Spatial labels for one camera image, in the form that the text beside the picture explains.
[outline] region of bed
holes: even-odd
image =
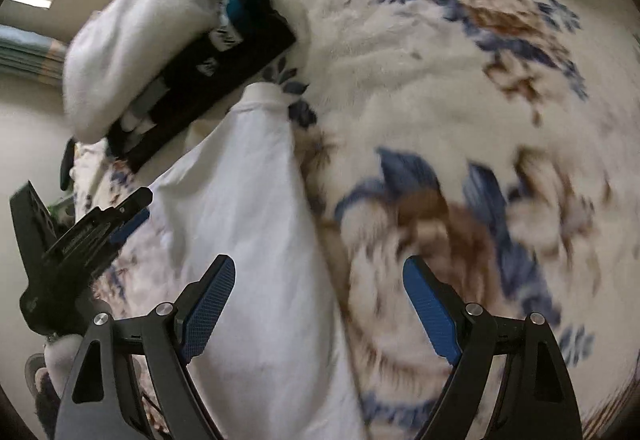
[[[599,438],[640,381],[633,1],[273,1],[298,42],[255,80],[288,84],[299,99],[296,156],[370,436],[412,438],[449,373],[398,290],[402,258],[418,253],[492,314],[546,316],[584,437]],[[151,182],[238,95],[136,175],[103,142],[78,145],[76,219]],[[127,280],[154,261],[150,240],[95,286],[116,317],[132,315]],[[470,439],[486,428],[500,370]]]

